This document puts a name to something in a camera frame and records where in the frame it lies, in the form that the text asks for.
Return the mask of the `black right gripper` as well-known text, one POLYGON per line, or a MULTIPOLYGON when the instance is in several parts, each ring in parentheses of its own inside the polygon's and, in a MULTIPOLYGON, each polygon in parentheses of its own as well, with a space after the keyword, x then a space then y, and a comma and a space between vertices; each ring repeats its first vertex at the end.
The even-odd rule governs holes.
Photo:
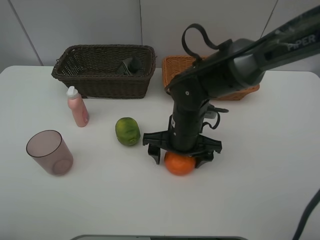
POLYGON ((195 156, 195 168, 212 162, 214 153, 222 151, 222 142, 202 136, 203 127, 216 129, 220 123, 222 108, 206 100, 196 110, 187 110, 179 103, 173 104, 168 130, 144 133, 142 144, 148 145, 148 155, 160 164, 161 149, 180 155, 195 156))

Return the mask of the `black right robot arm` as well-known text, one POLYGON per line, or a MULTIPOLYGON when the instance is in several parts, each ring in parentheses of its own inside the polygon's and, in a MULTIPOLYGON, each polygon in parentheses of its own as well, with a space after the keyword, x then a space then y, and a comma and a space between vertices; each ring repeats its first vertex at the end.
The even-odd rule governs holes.
POLYGON ((220 115, 222 108, 210 105, 220 98, 258 85, 266 71, 320 52, 320 9, 314 7, 293 18, 257 41, 228 39, 213 44, 205 29, 193 23, 214 54, 202 58, 183 44, 194 58, 192 65, 173 77, 165 91, 174 101, 168 129, 145 133, 142 143, 160 163, 161 150, 195 158, 198 168, 220 153, 222 143, 202 135, 206 112, 220 115))

